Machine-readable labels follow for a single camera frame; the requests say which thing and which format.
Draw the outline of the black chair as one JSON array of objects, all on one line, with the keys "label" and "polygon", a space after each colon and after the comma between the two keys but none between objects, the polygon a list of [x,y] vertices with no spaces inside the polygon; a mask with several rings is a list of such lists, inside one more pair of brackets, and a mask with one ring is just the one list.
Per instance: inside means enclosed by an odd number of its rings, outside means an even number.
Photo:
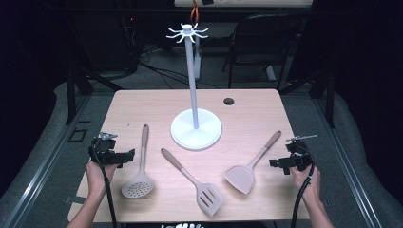
[{"label": "black chair", "polygon": [[222,70],[229,66],[228,87],[237,67],[281,66],[277,89],[283,79],[289,50],[303,22],[295,15],[254,14],[235,26]]}]

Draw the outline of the black stand frame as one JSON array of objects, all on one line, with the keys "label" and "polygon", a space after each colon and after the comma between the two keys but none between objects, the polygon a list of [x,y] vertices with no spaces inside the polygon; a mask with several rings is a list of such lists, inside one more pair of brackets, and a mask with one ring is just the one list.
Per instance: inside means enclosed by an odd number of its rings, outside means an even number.
[{"label": "black stand frame", "polygon": [[332,69],[330,68],[320,69],[319,71],[310,74],[302,79],[296,80],[294,83],[291,83],[285,88],[282,88],[279,91],[279,93],[281,95],[288,94],[308,82],[314,83],[313,87],[309,92],[311,98],[319,99],[322,96],[323,92],[326,92],[325,120],[327,121],[330,127],[334,128],[336,76]]},{"label": "black stand frame", "polygon": [[67,74],[67,121],[70,124],[76,116],[76,88],[85,95],[91,96],[94,89],[89,80],[95,80],[98,83],[112,89],[113,91],[122,90],[123,88],[110,82],[100,74],[90,71],[86,68],[72,69]]}]

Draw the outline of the person's right hand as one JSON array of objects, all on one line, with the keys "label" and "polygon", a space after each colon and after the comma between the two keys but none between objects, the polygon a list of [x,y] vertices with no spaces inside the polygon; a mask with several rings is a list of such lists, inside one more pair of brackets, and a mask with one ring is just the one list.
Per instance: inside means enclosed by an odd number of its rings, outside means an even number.
[{"label": "person's right hand", "polygon": [[310,173],[310,168],[311,166],[304,171],[298,171],[295,167],[290,169],[297,189],[300,189],[306,179],[309,179],[309,183],[302,195],[306,204],[317,202],[319,200],[320,192],[320,172],[315,167],[313,173]]}]

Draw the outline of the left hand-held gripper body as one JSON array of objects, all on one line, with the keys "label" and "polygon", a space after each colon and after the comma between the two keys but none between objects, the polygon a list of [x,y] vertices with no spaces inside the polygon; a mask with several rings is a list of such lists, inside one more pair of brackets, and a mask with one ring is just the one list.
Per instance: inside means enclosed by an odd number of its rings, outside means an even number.
[{"label": "left hand-held gripper body", "polygon": [[111,165],[115,152],[115,138],[117,135],[111,133],[100,132],[97,137],[91,141],[88,148],[88,154],[93,162],[101,165]]}]

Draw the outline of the person's left hand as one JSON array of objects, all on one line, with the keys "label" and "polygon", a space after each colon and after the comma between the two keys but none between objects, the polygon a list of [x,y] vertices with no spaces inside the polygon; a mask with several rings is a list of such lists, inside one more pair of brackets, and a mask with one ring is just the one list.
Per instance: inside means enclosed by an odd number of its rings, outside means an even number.
[{"label": "person's left hand", "polygon": [[101,199],[106,193],[105,176],[109,181],[113,180],[116,164],[107,165],[105,171],[102,171],[100,165],[90,161],[86,166],[86,175],[88,183],[88,197],[90,199]]}]

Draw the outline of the white desk leg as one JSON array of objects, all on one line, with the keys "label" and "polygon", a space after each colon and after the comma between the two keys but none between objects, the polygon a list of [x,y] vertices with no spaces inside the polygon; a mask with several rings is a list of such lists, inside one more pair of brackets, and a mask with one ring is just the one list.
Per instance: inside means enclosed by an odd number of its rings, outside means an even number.
[{"label": "white desk leg", "polygon": [[265,71],[269,82],[275,82],[277,80],[272,66],[268,66]]},{"label": "white desk leg", "polygon": [[195,47],[194,47],[195,80],[199,80],[201,77],[201,64],[202,64],[202,56],[201,56],[200,38],[198,36],[196,36],[195,37]]}]

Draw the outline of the person's black printed shirt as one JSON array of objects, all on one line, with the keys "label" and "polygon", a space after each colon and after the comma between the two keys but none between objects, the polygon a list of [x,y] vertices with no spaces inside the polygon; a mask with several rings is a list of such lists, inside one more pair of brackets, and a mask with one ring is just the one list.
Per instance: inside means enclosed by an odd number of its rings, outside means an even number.
[{"label": "person's black printed shirt", "polygon": [[128,223],[125,228],[267,228],[262,222]]}]

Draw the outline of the metal floor rail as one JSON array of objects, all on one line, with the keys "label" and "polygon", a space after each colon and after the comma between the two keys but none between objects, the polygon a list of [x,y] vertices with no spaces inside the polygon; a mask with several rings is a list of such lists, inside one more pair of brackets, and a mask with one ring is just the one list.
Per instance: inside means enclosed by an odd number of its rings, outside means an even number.
[{"label": "metal floor rail", "polygon": [[347,152],[338,137],[336,130],[330,126],[324,113],[325,107],[320,100],[313,99],[313,104],[317,114],[324,124],[327,134],[330,136],[334,147],[336,148],[336,159],[341,167],[343,175],[349,184],[355,202],[364,218],[368,228],[383,228],[379,217],[377,216],[373,205],[371,204],[361,181],[359,180],[355,168],[353,167]]},{"label": "metal floor rail", "polygon": [[0,228],[21,227],[59,159],[75,122],[85,110],[89,100],[89,96],[78,99],[76,114],[69,124],[66,124],[67,100],[63,98],[57,100],[48,124],[28,159],[6,193],[0,198]]}]

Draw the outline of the beige solid spatula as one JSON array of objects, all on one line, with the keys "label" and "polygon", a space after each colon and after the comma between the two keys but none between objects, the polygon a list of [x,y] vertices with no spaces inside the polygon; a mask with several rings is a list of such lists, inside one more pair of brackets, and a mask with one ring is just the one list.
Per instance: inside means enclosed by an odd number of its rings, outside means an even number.
[{"label": "beige solid spatula", "polygon": [[262,156],[277,142],[281,134],[280,130],[275,132],[249,164],[236,165],[225,171],[223,174],[225,179],[242,194],[249,194],[255,183],[254,167]]}]

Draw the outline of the beige perforated skimmer spoon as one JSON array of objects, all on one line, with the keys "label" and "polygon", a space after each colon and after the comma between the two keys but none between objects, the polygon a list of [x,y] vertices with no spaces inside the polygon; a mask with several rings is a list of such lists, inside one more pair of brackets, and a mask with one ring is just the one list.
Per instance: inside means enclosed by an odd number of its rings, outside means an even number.
[{"label": "beige perforated skimmer spoon", "polygon": [[155,186],[154,180],[145,173],[145,154],[149,137],[149,125],[145,124],[142,130],[141,159],[137,176],[122,187],[122,194],[129,199],[139,199],[148,195]]}]

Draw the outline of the white utensil rack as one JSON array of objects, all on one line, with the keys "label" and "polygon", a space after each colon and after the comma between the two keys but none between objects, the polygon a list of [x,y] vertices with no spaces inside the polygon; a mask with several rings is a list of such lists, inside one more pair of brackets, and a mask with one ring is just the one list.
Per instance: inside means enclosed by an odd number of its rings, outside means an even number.
[{"label": "white utensil rack", "polygon": [[211,147],[218,141],[222,132],[219,117],[203,108],[199,108],[197,86],[194,73],[195,37],[207,38],[203,35],[207,28],[199,30],[198,25],[181,24],[180,29],[171,28],[172,35],[168,39],[177,38],[184,42],[191,107],[179,113],[171,123],[170,133],[175,143],[184,149],[201,151]]}]

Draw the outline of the beige slotted spatula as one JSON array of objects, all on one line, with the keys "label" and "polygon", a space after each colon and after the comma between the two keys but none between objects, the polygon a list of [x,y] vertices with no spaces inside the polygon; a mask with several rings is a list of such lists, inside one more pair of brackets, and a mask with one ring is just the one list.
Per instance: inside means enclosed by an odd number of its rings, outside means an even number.
[{"label": "beige slotted spatula", "polygon": [[167,149],[162,148],[161,153],[194,184],[197,204],[207,216],[213,217],[223,204],[223,197],[219,189],[213,183],[203,183],[196,180]]}]

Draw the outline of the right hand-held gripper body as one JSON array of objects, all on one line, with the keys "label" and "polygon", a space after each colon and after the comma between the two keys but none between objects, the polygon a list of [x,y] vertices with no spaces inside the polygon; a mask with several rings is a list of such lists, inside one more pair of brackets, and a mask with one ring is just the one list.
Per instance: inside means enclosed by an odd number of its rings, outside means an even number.
[{"label": "right hand-held gripper body", "polygon": [[304,137],[294,137],[288,140],[287,150],[291,153],[292,166],[298,171],[304,171],[309,165],[315,166],[315,159],[309,151]]}]

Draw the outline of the dark equipment cabinet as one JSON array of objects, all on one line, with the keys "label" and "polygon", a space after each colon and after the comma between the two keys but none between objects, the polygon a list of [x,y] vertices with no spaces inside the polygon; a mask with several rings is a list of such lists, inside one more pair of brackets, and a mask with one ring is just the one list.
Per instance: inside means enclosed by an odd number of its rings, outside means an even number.
[{"label": "dark equipment cabinet", "polygon": [[96,14],[88,19],[88,51],[96,70],[125,71],[137,69],[137,55],[128,43],[127,29],[116,15]]}]

